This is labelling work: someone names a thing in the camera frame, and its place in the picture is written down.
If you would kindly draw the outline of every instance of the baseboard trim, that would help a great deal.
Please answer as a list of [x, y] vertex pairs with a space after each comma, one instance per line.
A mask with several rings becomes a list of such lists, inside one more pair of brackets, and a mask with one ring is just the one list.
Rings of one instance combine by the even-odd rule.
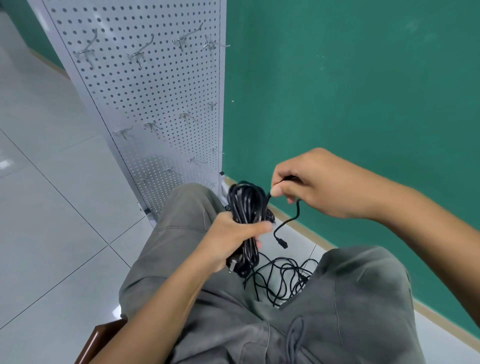
[[[230, 187], [232, 184], [235, 183], [234, 180], [231, 178], [225, 176], [224, 177], [225, 183]], [[268, 204], [268, 207], [270, 210], [272, 210], [273, 214], [275, 215], [276, 218], [278, 218], [281, 221], [288, 220], [290, 218], [289, 215], [286, 213], [280, 211], [278, 208], [275, 206], [272, 206], [271, 204]], [[329, 243], [327, 240], [322, 238], [320, 235], [318, 235], [316, 232], [313, 232], [309, 228], [303, 226], [297, 221], [291, 221], [288, 223], [288, 225], [295, 231], [299, 232], [306, 238], [310, 239], [313, 241], [315, 244], [317, 244], [319, 247], [325, 249], [325, 250], [330, 250], [336, 248], [336, 246], [332, 245]], [[432, 310], [428, 306], [424, 305], [423, 303], [414, 300], [413, 301], [413, 307], [415, 308], [415, 311], [417, 311], [419, 314], [424, 315], [427, 319], [432, 321], [435, 325], [441, 327], [443, 330], [449, 332], [453, 336], [455, 336], [457, 339], [471, 347], [473, 350], [480, 352], [480, 340], [470, 334], [469, 332], [465, 331], [461, 327], [457, 326], [447, 318], [443, 317], [440, 315], [438, 312]]]
[[52, 61], [46, 59], [44, 56], [42, 56], [40, 53], [34, 51], [33, 49], [29, 48], [28, 51], [30, 52], [30, 54], [32, 56], [34, 56], [35, 58], [38, 58], [39, 60], [41, 60], [43, 63], [45, 63], [48, 67], [56, 70], [58, 73], [60, 73], [61, 75], [65, 76], [66, 78], [68, 78], [70, 80], [70, 77], [68, 76], [68, 73], [67, 71], [65, 71], [63, 68], [57, 66], [56, 64], [54, 64]]

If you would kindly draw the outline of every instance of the person's left hand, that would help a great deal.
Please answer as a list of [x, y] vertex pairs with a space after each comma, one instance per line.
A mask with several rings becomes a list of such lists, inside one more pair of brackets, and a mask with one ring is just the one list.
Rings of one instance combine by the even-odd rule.
[[269, 231], [272, 231], [270, 221], [238, 224], [233, 221], [231, 212], [221, 212], [198, 244], [196, 252], [202, 254], [212, 264], [214, 272], [218, 272], [244, 240], [255, 237], [260, 248], [258, 236]]

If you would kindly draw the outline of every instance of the fingernail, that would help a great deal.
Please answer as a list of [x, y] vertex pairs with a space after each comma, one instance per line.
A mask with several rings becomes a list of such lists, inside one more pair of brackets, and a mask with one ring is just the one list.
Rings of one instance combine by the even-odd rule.
[[281, 194], [282, 194], [282, 190], [280, 189], [280, 186], [278, 186], [277, 184], [273, 186], [272, 189], [270, 190], [270, 195], [272, 195], [272, 197], [278, 197]]

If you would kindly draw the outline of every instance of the thigh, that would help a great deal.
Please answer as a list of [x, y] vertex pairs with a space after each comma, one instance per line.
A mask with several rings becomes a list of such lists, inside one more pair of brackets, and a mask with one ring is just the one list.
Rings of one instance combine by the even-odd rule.
[[[170, 193], [157, 225], [120, 288], [122, 315], [131, 318], [136, 314], [195, 250], [222, 211], [218, 197], [202, 185], [188, 183]], [[227, 269], [213, 274], [203, 289], [226, 292], [243, 302], [241, 280]]]
[[280, 311], [284, 326], [306, 318], [304, 346], [311, 350], [320, 340], [374, 363], [424, 363], [407, 271], [384, 248], [325, 253], [305, 289]]

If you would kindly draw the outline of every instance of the person's right arm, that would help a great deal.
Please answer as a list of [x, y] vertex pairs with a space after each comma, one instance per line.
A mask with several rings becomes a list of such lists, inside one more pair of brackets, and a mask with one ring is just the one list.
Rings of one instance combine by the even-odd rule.
[[[301, 182], [282, 181], [295, 175]], [[480, 327], [480, 232], [420, 192], [316, 148], [278, 164], [271, 195], [337, 218], [388, 227], [442, 280]]]

